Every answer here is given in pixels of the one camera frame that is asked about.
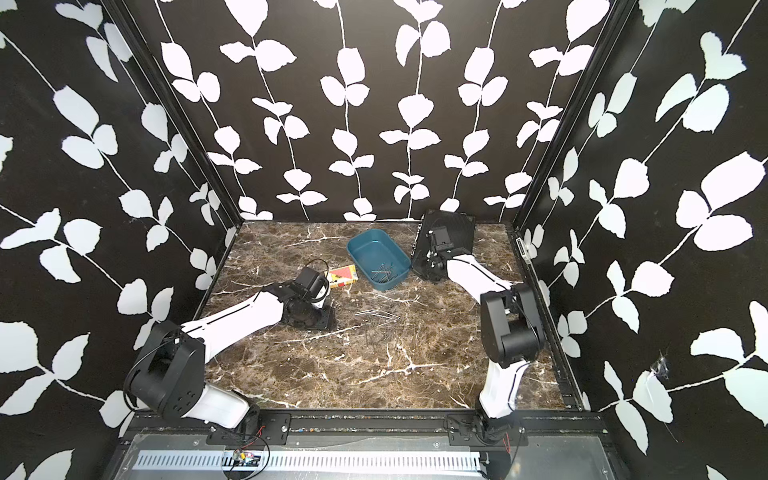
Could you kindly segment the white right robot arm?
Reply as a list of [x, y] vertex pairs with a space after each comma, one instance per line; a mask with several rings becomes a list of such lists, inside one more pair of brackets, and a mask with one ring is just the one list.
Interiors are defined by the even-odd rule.
[[479, 406], [489, 419], [506, 417], [516, 410], [523, 376], [541, 350], [543, 327], [535, 294], [526, 284], [503, 280], [481, 265], [469, 250], [453, 243], [446, 228], [430, 229], [427, 238], [427, 247], [417, 249], [416, 257], [479, 304], [481, 340], [489, 359]]

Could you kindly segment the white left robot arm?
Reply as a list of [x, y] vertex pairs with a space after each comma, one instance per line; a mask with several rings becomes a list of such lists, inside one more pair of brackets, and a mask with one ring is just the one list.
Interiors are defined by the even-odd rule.
[[333, 309], [326, 281], [306, 287], [298, 281], [270, 284], [218, 313], [177, 325], [152, 327], [126, 374], [126, 402], [145, 404], [166, 421], [194, 419], [236, 429], [258, 408], [245, 396], [205, 380], [206, 364], [257, 331], [301, 320], [306, 328], [328, 327]]

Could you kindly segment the steel nail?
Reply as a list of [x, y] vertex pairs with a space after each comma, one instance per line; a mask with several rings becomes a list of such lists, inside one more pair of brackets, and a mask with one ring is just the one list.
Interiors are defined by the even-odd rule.
[[374, 282], [387, 283], [396, 277], [391, 264], [381, 264], [378, 269], [371, 271], [371, 277]]

